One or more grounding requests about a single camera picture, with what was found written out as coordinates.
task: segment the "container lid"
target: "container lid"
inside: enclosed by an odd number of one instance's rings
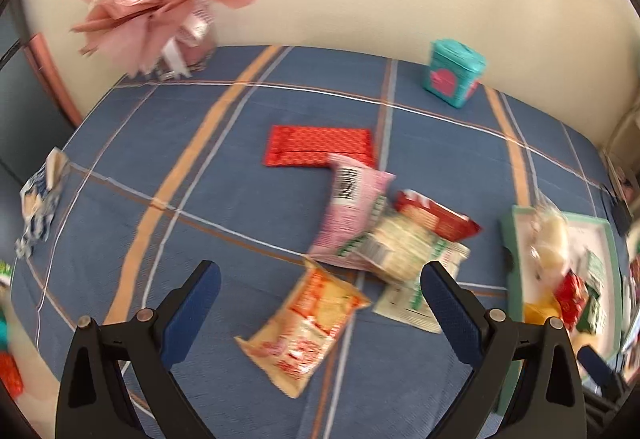
[[[486,60],[482,54],[450,38],[434,41],[433,51],[466,70],[482,72],[486,67]]]

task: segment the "box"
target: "box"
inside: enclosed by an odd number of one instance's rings
[[[436,40],[422,86],[460,108],[474,93],[485,67],[484,56],[472,48],[455,40]]]

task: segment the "dark red snack package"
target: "dark red snack package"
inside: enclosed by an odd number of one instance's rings
[[[14,356],[9,353],[0,353],[0,379],[12,399],[18,397],[24,390]]]
[[[556,288],[554,296],[560,304],[564,326],[568,330],[572,330],[575,324],[578,323],[582,311],[589,300],[589,292],[584,280],[569,270]]]
[[[398,192],[396,210],[451,242],[468,239],[482,231],[482,228],[468,216],[452,212],[442,204],[413,190]]]
[[[281,125],[271,129],[264,165],[328,167],[332,153],[375,166],[369,130]]]

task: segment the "metal screw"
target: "metal screw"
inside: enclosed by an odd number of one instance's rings
[[[551,325],[554,329],[562,329],[564,324],[560,318],[556,318],[555,316],[549,319],[549,325]]]
[[[503,322],[507,318],[507,315],[501,309],[491,309],[489,311],[489,318],[494,322]]]
[[[148,322],[154,317],[154,310],[145,307],[136,313],[136,318],[139,322]]]
[[[88,327],[90,323],[91,316],[84,315],[78,318],[78,327],[80,327],[81,329]]]

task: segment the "barcode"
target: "barcode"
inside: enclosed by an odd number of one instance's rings
[[[358,248],[357,253],[361,255],[364,259],[369,260],[369,262],[375,265],[382,265],[385,262],[386,256],[391,252],[391,250],[386,247],[386,245],[378,242],[376,239],[369,237],[364,243]]]
[[[334,202],[338,204],[356,203],[359,183],[360,171],[357,168],[340,168],[335,180]]]

